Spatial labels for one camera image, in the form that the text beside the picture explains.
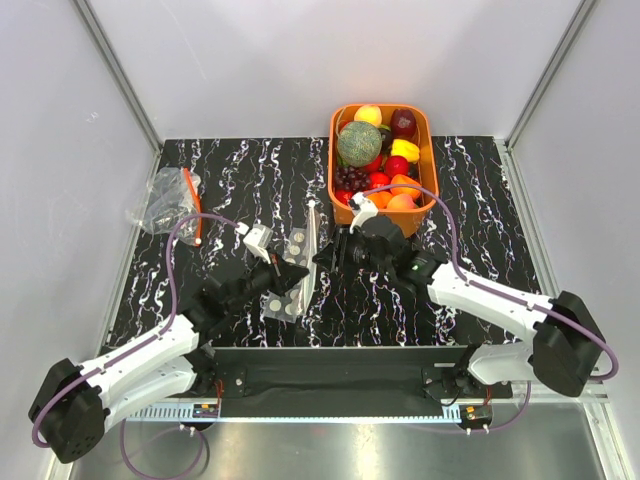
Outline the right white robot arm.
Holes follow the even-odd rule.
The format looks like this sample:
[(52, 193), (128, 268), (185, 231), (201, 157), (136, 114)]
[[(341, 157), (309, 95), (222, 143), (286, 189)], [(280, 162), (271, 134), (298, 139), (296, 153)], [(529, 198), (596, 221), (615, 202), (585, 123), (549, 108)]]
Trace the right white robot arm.
[(577, 398), (604, 351), (602, 332), (579, 296), (524, 292), (457, 268), (415, 247), (382, 216), (337, 229), (313, 260), (329, 271), (379, 273), (415, 300), (466, 312), (513, 334), (514, 343), (468, 349), (453, 374), (466, 396), (499, 382), (538, 381)]

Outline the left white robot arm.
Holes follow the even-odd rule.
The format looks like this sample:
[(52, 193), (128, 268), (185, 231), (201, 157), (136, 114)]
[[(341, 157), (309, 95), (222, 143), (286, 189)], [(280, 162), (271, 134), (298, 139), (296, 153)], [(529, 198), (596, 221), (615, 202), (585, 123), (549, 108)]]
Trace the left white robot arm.
[(116, 423), (164, 397), (215, 386), (216, 372), (196, 361), (197, 350), (232, 317), (266, 293), (284, 295), (307, 277), (306, 267), (273, 255), (250, 268), (215, 268), (178, 313), (108, 354), (75, 364), (54, 363), (28, 411), (31, 440), (71, 463), (86, 455)]

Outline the polka dot zip bag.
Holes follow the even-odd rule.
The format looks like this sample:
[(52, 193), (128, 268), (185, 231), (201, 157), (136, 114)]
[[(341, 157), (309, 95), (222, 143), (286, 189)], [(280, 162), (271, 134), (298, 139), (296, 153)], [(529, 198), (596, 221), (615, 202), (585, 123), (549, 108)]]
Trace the polka dot zip bag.
[(305, 315), (313, 296), (317, 265), (313, 257), (318, 253), (320, 215), (316, 202), (309, 200), (306, 207), (306, 226), (293, 228), (285, 242), (283, 260), (298, 274), (295, 282), (286, 286), (283, 294), (270, 293), (261, 313), (270, 319), (294, 324)]

